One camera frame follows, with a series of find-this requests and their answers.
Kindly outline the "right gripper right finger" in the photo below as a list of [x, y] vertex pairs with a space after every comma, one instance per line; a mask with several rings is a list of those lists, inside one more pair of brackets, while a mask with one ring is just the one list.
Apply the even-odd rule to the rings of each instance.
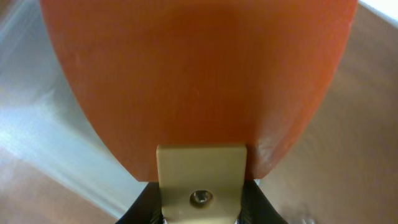
[[238, 224], [287, 224], [254, 180], [245, 180]]

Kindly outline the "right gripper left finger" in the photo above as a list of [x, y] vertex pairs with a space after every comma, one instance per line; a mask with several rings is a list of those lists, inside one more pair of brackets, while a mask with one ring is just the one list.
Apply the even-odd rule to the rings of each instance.
[[116, 224], [163, 224], [159, 184], [149, 182]]

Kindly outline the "orange scraper wooden handle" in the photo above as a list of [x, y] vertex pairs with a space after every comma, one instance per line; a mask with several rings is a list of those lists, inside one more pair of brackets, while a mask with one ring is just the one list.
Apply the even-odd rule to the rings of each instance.
[[163, 223], [238, 223], [320, 106], [357, 1], [41, 0], [67, 82]]

